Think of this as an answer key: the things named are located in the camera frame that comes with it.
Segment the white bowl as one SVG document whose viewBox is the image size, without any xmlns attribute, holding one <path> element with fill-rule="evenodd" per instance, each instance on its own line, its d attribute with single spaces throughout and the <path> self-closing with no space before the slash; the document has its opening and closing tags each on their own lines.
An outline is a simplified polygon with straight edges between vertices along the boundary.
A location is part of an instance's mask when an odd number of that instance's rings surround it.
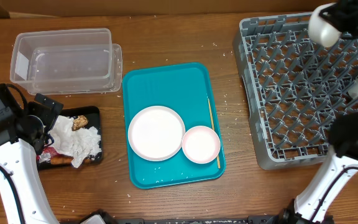
<svg viewBox="0 0 358 224">
<path fill-rule="evenodd" d="M 339 32 L 330 23 L 326 22 L 319 13 L 333 3 L 318 6 L 312 13 L 308 24 L 308 35 L 311 41 L 323 47 L 332 47 L 341 37 Z"/>
</svg>

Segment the red snack wrapper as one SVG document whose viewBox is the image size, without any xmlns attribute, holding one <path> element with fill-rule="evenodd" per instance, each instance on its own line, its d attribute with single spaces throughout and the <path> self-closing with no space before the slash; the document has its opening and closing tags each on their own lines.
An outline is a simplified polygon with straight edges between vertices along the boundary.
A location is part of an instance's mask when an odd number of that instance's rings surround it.
<svg viewBox="0 0 358 224">
<path fill-rule="evenodd" d="M 38 163 L 50 162 L 51 159 L 58 156 L 59 153 L 55 150 L 55 148 L 49 146 L 44 148 L 41 155 L 38 155 L 36 157 L 36 160 Z"/>
</svg>

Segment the white napkin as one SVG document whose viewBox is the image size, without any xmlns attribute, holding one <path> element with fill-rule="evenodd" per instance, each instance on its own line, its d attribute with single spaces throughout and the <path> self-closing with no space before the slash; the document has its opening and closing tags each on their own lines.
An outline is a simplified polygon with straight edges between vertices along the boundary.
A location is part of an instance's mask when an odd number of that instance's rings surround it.
<svg viewBox="0 0 358 224">
<path fill-rule="evenodd" d="M 73 132 L 73 144 L 69 150 L 73 160 L 71 164 L 75 168 L 83 163 L 88 156 L 96 156 L 101 152 L 101 135 L 95 127 L 81 128 Z"/>
<path fill-rule="evenodd" d="M 73 155 L 73 146 L 76 136 L 72 130 L 73 118 L 66 116 L 59 116 L 55 122 L 54 127 L 50 131 L 54 143 L 52 147 L 59 153 L 65 156 Z"/>
</svg>

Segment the brown food chunk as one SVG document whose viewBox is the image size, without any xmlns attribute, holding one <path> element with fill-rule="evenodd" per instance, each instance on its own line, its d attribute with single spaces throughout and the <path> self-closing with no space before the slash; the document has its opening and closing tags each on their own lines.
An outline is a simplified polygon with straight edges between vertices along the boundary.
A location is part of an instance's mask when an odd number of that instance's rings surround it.
<svg viewBox="0 0 358 224">
<path fill-rule="evenodd" d="M 72 131 L 77 131 L 81 128 L 84 128 L 88 124 L 88 119 L 84 115 L 80 115 L 73 120 L 73 126 L 71 127 Z"/>
</svg>

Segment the large white plate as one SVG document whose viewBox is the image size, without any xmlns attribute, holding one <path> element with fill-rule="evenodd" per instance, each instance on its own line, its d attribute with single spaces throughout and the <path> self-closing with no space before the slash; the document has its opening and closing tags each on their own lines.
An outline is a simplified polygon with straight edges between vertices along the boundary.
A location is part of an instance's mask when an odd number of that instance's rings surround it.
<svg viewBox="0 0 358 224">
<path fill-rule="evenodd" d="M 166 106 L 149 106 L 133 117 L 127 137 L 139 157 L 159 162 L 181 149 L 184 134 L 185 124 L 177 112 Z"/>
</svg>

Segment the wooden chopstick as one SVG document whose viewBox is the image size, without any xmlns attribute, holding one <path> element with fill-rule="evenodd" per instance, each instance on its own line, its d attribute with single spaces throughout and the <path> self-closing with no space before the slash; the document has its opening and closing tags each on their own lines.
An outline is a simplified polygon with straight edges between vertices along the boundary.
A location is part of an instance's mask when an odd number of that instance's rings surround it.
<svg viewBox="0 0 358 224">
<path fill-rule="evenodd" d="M 211 108 L 211 102 L 210 99 L 207 98 L 208 100 L 208 108 L 209 108 L 209 116 L 210 116 L 210 121 L 211 121 L 211 129 L 213 130 L 213 139 L 214 139 L 214 154 L 216 156 L 216 161 L 217 161 L 217 167 L 218 169 L 221 168 L 221 163 L 220 163 L 220 158 L 219 158 L 219 152 L 220 152 L 220 138 L 219 136 L 216 134 L 215 132 L 215 128 L 214 128 L 214 120 L 213 120 L 213 113 L 212 113 L 212 108 Z"/>
</svg>

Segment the small white plate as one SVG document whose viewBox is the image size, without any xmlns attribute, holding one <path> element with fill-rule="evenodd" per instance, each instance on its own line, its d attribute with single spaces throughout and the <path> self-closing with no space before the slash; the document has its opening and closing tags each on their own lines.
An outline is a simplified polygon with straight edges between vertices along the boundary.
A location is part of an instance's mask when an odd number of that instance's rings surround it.
<svg viewBox="0 0 358 224">
<path fill-rule="evenodd" d="M 213 130 L 207 126 L 189 129 L 182 139 L 185 156 L 197 164 L 207 164 L 215 160 Z"/>
</svg>

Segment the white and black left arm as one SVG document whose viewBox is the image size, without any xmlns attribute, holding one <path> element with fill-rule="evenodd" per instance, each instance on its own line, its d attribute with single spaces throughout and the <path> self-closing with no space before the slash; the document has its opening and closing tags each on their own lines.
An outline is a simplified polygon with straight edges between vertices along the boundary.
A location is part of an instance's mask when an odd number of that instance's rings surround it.
<svg viewBox="0 0 358 224">
<path fill-rule="evenodd" d="M 36 157 L 53 144 L 50 130 L 63 104 L 40 93 L 18 104 L 16 86 L 0 84 L 0 195 L 9 223 L 57 223 Z"/>
</svg>

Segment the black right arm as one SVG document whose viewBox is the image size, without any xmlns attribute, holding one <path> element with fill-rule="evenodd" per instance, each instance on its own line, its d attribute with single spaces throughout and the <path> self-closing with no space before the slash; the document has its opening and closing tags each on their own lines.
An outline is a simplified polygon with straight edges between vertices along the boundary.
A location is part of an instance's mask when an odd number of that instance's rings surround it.
<svg viewBox="0 0 358 224">
<path fill-rule="evenodd" d="M 317 7 L 309 20 L 309 38 L 332 47 L 343 34 L 358 39 L 358 1 L 338 1 Z M 325 216 L 330 204 L 358 172 L 358 111 L 341 116 L 331 126 L 329 151 L 309 185 L 269 223 L 332 223 Z"/>
</svg>

